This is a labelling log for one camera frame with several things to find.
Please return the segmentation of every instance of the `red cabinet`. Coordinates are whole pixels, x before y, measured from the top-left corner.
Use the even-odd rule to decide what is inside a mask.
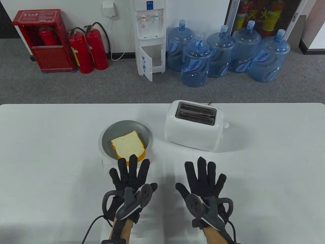
[[[19,27],[43,73],[76,70],[60,9],[20,10],[13,24]]]

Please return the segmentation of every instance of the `glove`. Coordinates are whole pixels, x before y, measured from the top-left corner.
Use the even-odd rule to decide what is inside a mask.
[[[185,162],[185,171],[188,180],[188,185],[191,190],[191,193],[201,197],[203,202],[209,206],[208,198],[211,196],[219,197],[219,194],[226,182],[226,175],[220,174],[215,182],[215,163],[208,163],[208,170],[206,170],[206,161],[204,158],[199,157],[198,159],[198,177],[196,177],[194,165],[192,162]],[[181,194],[184,201],[186,197],[190,194],[187,188],[182,183],[176,183],[176,190]],[[226,213],[226,209],[223,204],[218,205],[218,214],[223,219],[225,223],[227,223],[228,216]],[[202,219],[194,219],[192,220],[193,227],[199,227],[200,229],[210,227],[208,223],[206,223]],[[226,232],[225,229],[218,231],[221,236],[229,243],[233,244],[234,241],[231,239],[230,235]]]
[[[137,175],[137,165],[138,158],[136,155],[131,155],[129,159],[129,172],[127,171],[126,159],[120,158],[117,161],[117,165],[120,171],[121,179],[117,173],[115,168],[110,169],[110,176],[112,178],[113,184],[115,185],[116,190],[122,191],[127,186],[133,188],[133,194],[136,193],[138,188],[146,183],[148,170],[150,166],[149,159],[144,159],[141,163],[138,176]],[[152,191],[154,192],[157,189],[157,183],[151,183]],[[124,199],[120,196],[114,196],[112,200],[112,204],[109,207],[106,215],[104,216],[106,219],[110,221],[114,221],[116,211],[118,208],[124,203]],[[142,208],[138,208],[131,215],[128,216],[128,219],[132,220],[134,223],[137,223],[140,217],[140,212]]]

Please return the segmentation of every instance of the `electrical outlet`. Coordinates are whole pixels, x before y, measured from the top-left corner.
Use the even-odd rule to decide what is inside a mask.
[[[108,17],[116,16],[114,9],[114,1],[103,1],[103,14]]]

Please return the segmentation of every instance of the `white toaster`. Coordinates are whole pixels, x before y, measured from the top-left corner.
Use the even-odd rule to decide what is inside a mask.
[[[197,102],[176,100],[167,112],[164,136],[167,141],[196,149],[214,151],[222,139],[221,109]]]

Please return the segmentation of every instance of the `red fire extinguisher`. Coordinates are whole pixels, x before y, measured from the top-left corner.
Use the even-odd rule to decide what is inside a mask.
[[[69,43],[76,59],[79,70],[83,74],[89,74],[94,70],[93,62],[88,51],[88,46],[83,33],[77,32],[77,29],[85,32],[79,27],[69,31]]]
[[[103,40],[102,40],[100,31],[97,29],[94,29],[95,24],[98,24],[103,29],[103,31],[106,35],[107,41],[108,41],[109,51],[110,51],[110,41],[108,39],[105,29],[103,28],[103,26],[100,23],[95,22],[92,25],[86,25],[85,28],[87,30],[86,30],[85,36],[86,36],[86,40],[87,40],[90,52],[94,59],[96,69],[105,70],[109,66],[108,59],[107,59],[107,55],[105,52],[105,48],[104,48],[104,44],[103,44]]]
[[[58,46],[61,45],[61,42],[56,34],[55,30],[50,27],[42,27],[39,30],[40,36],[46,46]]]

